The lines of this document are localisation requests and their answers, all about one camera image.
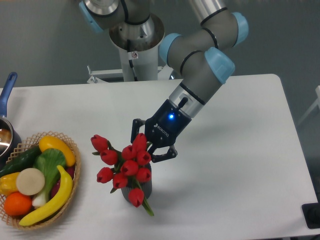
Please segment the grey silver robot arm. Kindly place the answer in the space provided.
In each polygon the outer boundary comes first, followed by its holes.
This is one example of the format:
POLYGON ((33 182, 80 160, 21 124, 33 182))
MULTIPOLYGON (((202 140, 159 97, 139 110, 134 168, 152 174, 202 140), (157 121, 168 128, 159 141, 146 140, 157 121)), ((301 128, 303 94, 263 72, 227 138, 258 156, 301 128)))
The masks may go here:
POLYGON ((190 36, 165 34, 148 0, 82 0, 79 8, 95 32, 109 31, 118 48, 126 82, 158 79, 158 60, 180 74, 181 83, 147 120, 135 119, 131 138, 144 127, 154 163, 175 158, 178 135, 235 70, 224 50, 243 42, 246 18, 230 12, 222 0, 189 2, 200 24, 190 36))

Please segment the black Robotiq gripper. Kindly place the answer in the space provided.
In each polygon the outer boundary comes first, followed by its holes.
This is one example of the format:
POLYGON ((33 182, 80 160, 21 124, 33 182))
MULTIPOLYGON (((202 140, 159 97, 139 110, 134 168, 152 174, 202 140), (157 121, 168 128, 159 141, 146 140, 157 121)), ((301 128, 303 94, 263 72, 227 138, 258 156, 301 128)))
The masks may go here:
POLYGON ((142 120, 135 118, 132 121, 130 141, 133 142, 140 133, 140 127, 145 125, 144 134, 152 146, 147 151, 151 156, 153 163, 176 158, 178 151, 175 148, 175 142, 178 135, 191 122, 191 118, 182 113, 178 107, 167 99, 156 113, 149 119, 142 120), (168 147, 164 154, 156 155, 157 148, 168 147))

